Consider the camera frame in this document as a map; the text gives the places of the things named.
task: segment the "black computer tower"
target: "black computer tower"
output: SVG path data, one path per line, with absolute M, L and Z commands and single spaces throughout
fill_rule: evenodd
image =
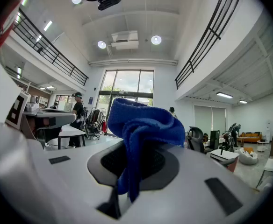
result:
M 219 130 L 210 131 L 209 148 L 218 149 L 219 139 L 220 139 L 220 131 Z

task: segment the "roller blind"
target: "roller blind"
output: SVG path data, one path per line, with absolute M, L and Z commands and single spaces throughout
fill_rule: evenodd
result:
M 213 130 L 219 130 L 220 134 L 225 132 L 225 109 L 212 108 L 212 125 Z
M 210 136 L 211 130 L 211 107 L 207 106 L 194 106 L 194 126 L 207 133 Z

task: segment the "sky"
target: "sky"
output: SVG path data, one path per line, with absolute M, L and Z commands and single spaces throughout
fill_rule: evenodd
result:
M 115 74 L 116 71 L 108 71 L 106 73 L 102 88 L 108 85 L 113 85 Z M 153 89 L 153 76 L 154 73 L 152 71 L 141 71 L 139 92 L 151 92 L 150 88 Z M 115 88 L 124 91 L 137 92 L 138 79 L 139 71 L 118 71 Z

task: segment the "person in white shirt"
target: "person in white shirt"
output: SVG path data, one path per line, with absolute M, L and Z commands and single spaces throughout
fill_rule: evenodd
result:
M 175 118 L 177 118 L 177 115 L 174 112 L 175 112 L 174 107 L 170 107 L 170 113 L 172 114 L 172 116 L 174 116 Z

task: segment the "ceiling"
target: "ceiling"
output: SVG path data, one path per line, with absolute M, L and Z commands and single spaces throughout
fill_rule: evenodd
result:
M 17 72 L 17 67 L 22 68 L 22 78 L 37 85 L 39 88 L 54 86 L 50 91 L 72 91 L 73 89 L 60 81 L 57 81 L 47 73 L 26 61 L 22 56 L 3 44 L 0 48 L 0 61 L 10 70 Z
M 122 0 L 104 11 L 98 10 L 98 2 L 83 0 L 74 5 L 71 0 L 28 0 L 21 5 L 27 16 L 43 32 L 49 20 L 53 24 L 45 32 L 53 41 L 62 32 L 76 45 L 88 61 L 108 59 L 107 49 L 100 49 L 98 41 L 109 45 L 112 33 L 138 31 L 139 48 L 116 50 L 113 58 L 173 59 L 177 25 L 182 0 Z M 151 37 L 159 35 L 159 45 L 151 43 Z
M 233 98 L 218 96 L 217 92 Z M 273 21 L 268 18 L 257 36 L 218 74 L 189 97 L 239 105 L 273 93 Z

